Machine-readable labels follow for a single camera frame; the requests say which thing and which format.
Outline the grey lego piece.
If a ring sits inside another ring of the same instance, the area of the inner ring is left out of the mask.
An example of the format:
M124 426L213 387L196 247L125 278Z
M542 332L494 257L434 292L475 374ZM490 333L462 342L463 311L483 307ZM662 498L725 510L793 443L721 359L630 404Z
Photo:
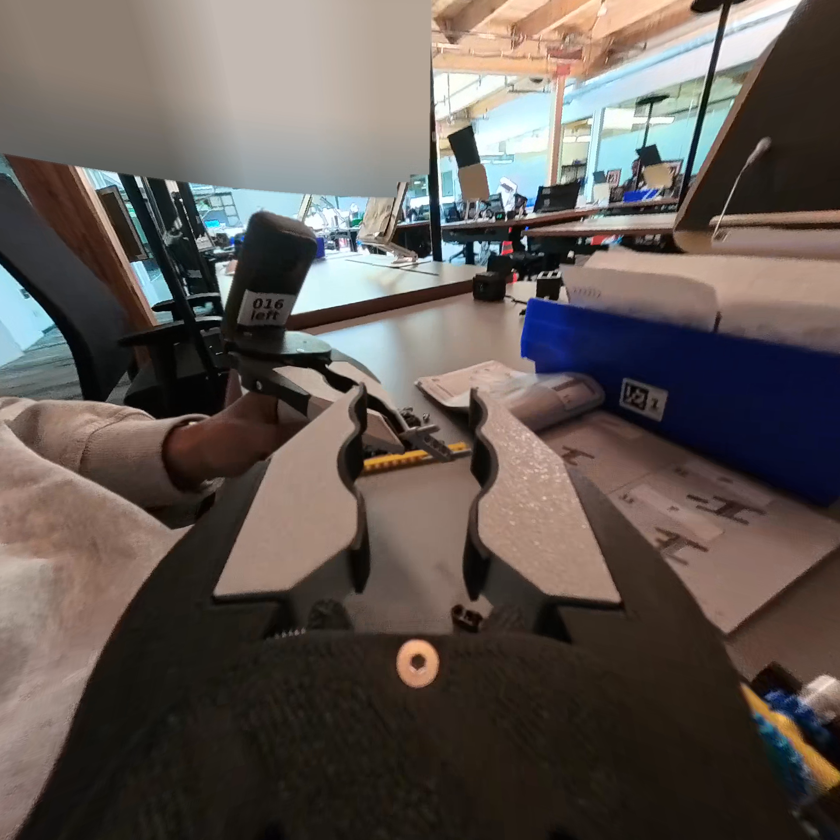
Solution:
M452 459L452 454L447 445L435 436L437 431L438 426L435 424L406 427L397 437L403 444L406 454L414 451L423 452L432 460L444 463Z

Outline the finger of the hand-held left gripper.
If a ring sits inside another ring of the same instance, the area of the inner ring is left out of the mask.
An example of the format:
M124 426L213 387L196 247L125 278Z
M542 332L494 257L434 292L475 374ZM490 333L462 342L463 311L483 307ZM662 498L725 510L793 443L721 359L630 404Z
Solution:
M310 394L308 420L315 419L342 396L340 393L326 396ZM366 412L366 429L362 435L362 440L365 447L376 452L404 454L407 451L404 442L387 423L384 415L370 408Z

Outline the clear plastic parts bag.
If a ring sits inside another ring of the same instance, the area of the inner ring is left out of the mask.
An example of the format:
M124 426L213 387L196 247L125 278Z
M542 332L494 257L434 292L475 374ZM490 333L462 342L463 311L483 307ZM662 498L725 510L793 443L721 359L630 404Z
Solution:
M534 433L599 408L606 396L590 376L573 372L518 373L484 391Z

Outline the lego instruction booklet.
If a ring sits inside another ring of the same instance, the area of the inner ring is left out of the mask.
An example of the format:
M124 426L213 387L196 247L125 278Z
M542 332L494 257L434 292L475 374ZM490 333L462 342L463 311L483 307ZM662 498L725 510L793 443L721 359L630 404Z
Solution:
M534 373L516 371L510 366L490 360L444 374L419 377L415 387L448 410L465 413L474 390L496 398L507 398L536 385Z

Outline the person's left forearm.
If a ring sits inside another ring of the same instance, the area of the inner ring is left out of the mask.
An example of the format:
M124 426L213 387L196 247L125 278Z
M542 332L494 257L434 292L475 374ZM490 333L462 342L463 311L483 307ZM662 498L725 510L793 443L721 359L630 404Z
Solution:
M154 419L101 402L3 396L2 524L160 524L153 513L209 498L223 480L174 479L164 446L203 416Z

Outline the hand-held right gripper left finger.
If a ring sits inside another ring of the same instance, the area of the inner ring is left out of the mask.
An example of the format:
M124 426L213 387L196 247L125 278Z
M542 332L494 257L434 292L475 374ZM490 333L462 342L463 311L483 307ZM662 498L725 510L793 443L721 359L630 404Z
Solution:
M273 455L213 592L219 602L313 604L364 591L367 391L357 385Z

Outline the person's left hand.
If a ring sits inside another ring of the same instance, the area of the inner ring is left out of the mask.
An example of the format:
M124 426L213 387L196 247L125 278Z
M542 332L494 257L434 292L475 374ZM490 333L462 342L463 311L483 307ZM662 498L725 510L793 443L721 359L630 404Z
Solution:
M242 476L300 429L279 420L276 398L249 392L216 415L173 427L163 442L163 464L175 487L197 490Z

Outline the yellow lego beam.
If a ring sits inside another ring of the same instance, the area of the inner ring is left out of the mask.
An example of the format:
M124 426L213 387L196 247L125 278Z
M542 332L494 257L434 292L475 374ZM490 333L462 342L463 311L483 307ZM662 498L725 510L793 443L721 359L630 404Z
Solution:
M471 447L466 443L449 444L448 456L436 458L422 449L407 451L403 454L378 455L367 458L362 469L363 476L372 476L392 472L400 469L409 469L418 466L452 463L471 455Z

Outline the background office desk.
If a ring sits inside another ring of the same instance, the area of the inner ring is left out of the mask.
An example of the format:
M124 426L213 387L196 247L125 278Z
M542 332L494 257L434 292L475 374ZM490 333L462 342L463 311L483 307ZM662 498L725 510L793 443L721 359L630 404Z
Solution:
M396 265L384 255L344 254L315 260L288 328L310 331L422 303L469 294L484 266L421 260Z

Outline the cardboard stand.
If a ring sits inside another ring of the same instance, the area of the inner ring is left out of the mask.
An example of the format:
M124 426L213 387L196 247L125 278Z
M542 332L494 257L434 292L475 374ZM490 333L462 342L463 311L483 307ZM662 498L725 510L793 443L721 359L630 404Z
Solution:
M406 196L407 182L397 184L394 197L371 197L365 206L357 243L394 258L396 266L415 264L417 254L396 243L396 228Z

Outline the pile of loose lego pieces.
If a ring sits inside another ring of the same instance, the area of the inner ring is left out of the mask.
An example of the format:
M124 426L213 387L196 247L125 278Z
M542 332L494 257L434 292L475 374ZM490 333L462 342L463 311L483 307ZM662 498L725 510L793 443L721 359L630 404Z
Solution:
M741 688L793 813L819 837L838 836L838 678L803 682L772 662Z

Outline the blue plastic bin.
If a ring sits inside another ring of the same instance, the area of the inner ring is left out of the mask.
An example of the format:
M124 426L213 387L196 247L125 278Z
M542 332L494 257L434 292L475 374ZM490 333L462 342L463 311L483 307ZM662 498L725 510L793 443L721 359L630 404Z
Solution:
M531 299L521 356L537 373L590 376L607 411L828 507L839 497L839 360Z

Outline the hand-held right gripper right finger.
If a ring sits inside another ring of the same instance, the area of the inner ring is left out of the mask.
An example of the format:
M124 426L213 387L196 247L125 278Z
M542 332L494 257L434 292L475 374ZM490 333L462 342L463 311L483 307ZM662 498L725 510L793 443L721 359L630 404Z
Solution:
M563 459L498 400L469 394L463 579L471 601L616 609L622 598Z

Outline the dark leaning board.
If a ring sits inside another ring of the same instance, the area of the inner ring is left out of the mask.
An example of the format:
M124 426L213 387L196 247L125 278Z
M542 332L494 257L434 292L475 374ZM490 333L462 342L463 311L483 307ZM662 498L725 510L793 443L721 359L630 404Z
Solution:
M839 2L801 2L762 54L674 230L691 254L839 260Z

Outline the printed instruction sheet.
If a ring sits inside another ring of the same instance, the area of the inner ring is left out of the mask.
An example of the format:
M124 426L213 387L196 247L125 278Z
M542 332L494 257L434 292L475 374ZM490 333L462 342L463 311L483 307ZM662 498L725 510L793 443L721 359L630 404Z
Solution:
M539 432L605 494L731 635L838 548L836 520L596 411Z

